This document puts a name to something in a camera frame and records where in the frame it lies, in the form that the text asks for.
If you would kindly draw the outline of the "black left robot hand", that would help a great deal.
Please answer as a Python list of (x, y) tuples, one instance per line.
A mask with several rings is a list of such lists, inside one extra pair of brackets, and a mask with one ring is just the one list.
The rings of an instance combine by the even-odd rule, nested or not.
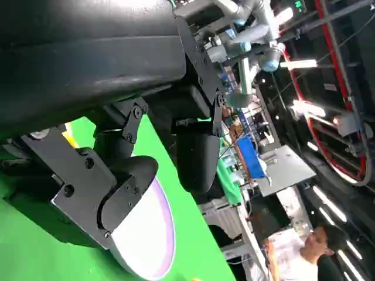
[(207, 51), (169, 1), (1, 2), (1, 172), (46, 178), (56, 238), (110, 249), (153, 182), (133, 156), (144, 115), (166, 118), (183, 188), (205, 193), (224, 92)]

